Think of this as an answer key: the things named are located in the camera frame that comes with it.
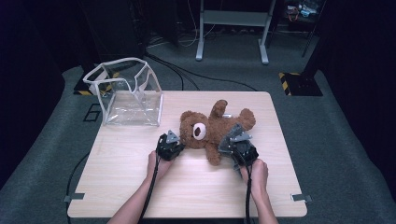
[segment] white metal stand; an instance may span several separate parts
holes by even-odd
[[[268,64],[267,51],[265,50],[265,39],[268,35],[268,29],[274,12],[276,0],[271,0],[271,6],[268,12],[240,12],[240,11],[218,11],[204,10],[204,0],[201,0],[200,11],[200,34],[196,61],[201,61],[204,54],[204,24],[222,24],[222,25],[245,25],[260,26],[264,28],[262,39],[259,39],[260,54],[262,63]]]

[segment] clear plastic bag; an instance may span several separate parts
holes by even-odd
[[[83,81],[98,96],[104,125],[160,125],[163,91],[147,62],[124,58],[101,63]]]

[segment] forearm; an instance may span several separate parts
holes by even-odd
[[[259,214],[260,224],[275,224],[278,223],[274,210],[271,206],[270,198],[266,191],[255,191],[252,192],[252,198],[257,207],[257,212]]]
[[[135,224],[139,221],[143,207],[149,193],[151,178],[146,177],[139,189],[125,202],[125,204],[117,211],[108,223],[117,224]]]

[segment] teddy bear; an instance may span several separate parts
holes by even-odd
[[[180,117],[180,143],[186,148],[204,148],[207,160],[215,166],[221,159],[219,143],[232,127],[240,124],[244,131],[248,131],[256,124],[253,112],[247,108],[242,109],[236,118],[224,117],[227,104],[226,100],[216,101],[209,117],[190,110]]]

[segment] wooden table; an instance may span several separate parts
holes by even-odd
[[[259,158],[268,163],[267,190],[276,216],[305,216],[305,203],[290,197],[301,190],[271,96],[259,91],[164,91],[159,127],[102,126],[76,189],[84,198],[70,203],[68,215],[112,217],[146,176],[148,154],[159,136],[169,130],[178,135],[184,111],[209,115],[219,99],[228,101],[228,114],[238,116],[245,107],[255,114],[257,123],[247,133]],[[231,159],[224,157],[219,166],[212,166],[204,149],[185,148],[156,184],[145,217],[245,217],[246,189]],[[257,216],[253,200],[250,215]]]

